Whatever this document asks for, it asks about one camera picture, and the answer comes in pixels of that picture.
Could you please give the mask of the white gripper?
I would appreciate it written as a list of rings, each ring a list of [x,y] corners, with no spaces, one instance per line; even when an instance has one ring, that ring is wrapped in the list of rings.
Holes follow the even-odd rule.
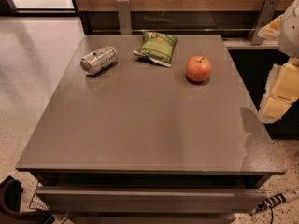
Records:
[[[279,51],[293,57],[283,65],[274,64],[266,81],[259,118],[262,123],[271,124],[280,120],[299,99],[299,59],[294,59],[299,57],[299,0],[262,27],[258,37],[278,38]]]

